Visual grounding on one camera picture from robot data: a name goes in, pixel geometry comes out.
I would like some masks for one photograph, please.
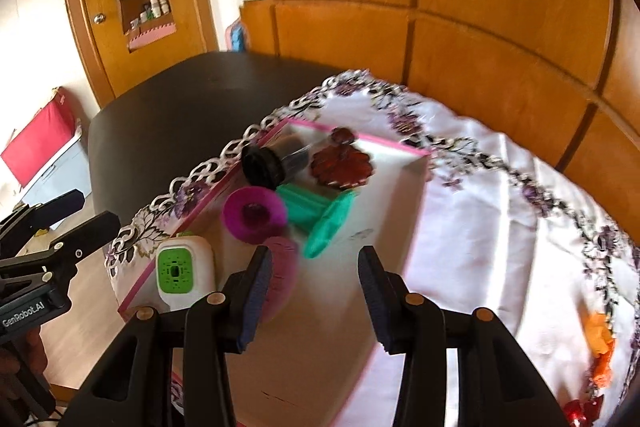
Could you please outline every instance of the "black table surface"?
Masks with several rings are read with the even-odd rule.
[[[302,60],[211,52],[156,74],[89,127],[96,213],[110,210],[126,225],[174,178],[218,157],[249,125],[338,72]]]

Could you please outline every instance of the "red box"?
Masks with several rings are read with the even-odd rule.
[[[76,133],[76,119],[66,98],[61,89],[56,89],[50,102],[36,113],[0,154],[22,187]]]

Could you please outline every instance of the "green panel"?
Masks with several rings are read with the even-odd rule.
[[[193,289],[193,264],[189,250],[162,250],[157,263],[158,283],[164,293],[189,293]]]

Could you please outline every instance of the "white tablecloth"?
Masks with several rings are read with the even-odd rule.
[[[404,281],[410,291],[443,309],[494,310],[561,405],[584,397],[588,383],[593,359],[584,338],[584,318],[609,311],[617,338],[614,378],[604,392],[596,425],[606,424],[637,355],[632,340],[638,295],[634,255],[639,252],[588,194],[504,134],[366,72],[329,78],[250,128],[223,151],[222,160],[203,162],[182,181],[212,184],[249,139],[290,115],[433,149],[434,179],[427,186]],[[167,209],[184,204],[184,187],[174,190],[179,185],[172,184],[168,194],[142,209],[114,241],[106,265],[119,302],[162,237],[148,236],[144,244],[134,239],[162,212],[165,217],[158,219],[170,228]],[[136,255],[134,247],[150,256]],[[457,417],[456,360],[449,350],[447,426],[455,425]],[[402,356],[390,357],[376,345],[335,427],[391,425],[402,363]]]

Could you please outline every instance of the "human hand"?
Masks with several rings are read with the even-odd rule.
[[[29,365],[34,375],[41,375],[47,368],[47,354],[44,351],[44,344],[40,338],[40,327],[29,331],[24,336],[25,351],[24,361]],[[9,399],[18,397],[7,383],[6,377],[15,375],[20,371],[20,362],[6,349],[0,348],[0,396]]]

